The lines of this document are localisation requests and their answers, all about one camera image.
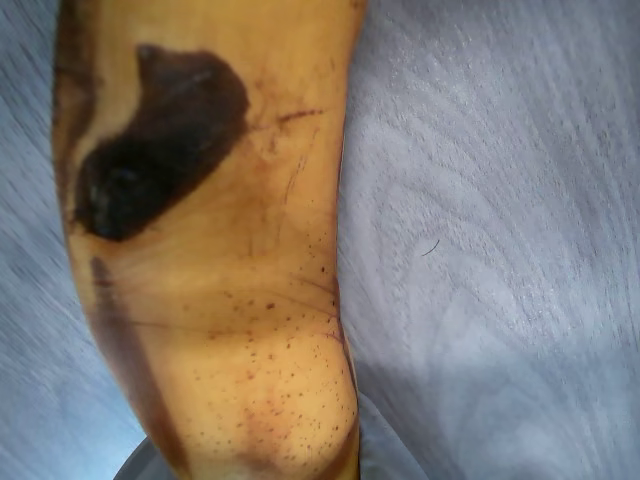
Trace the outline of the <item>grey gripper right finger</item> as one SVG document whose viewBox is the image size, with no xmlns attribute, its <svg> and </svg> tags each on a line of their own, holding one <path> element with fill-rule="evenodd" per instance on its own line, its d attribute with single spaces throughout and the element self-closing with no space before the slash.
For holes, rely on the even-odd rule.
<svg viewBox="0 0 640 480">
<path fill-rule="evenodd" d="M 360 478 L 416 480 L 421 467 L 374 403 L 360 394 Z"/>
</svg>

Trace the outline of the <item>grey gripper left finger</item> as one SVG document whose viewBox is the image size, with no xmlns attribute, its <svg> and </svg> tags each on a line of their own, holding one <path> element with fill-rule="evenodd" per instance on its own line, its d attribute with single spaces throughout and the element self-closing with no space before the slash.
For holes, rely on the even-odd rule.
<svg viewBox="0 0 640 480">
<path fill-rule="evenodd" d="M 131 453 L 114 480 L 168 480 L 168 465 L 149 438 Z"/>
</svg>

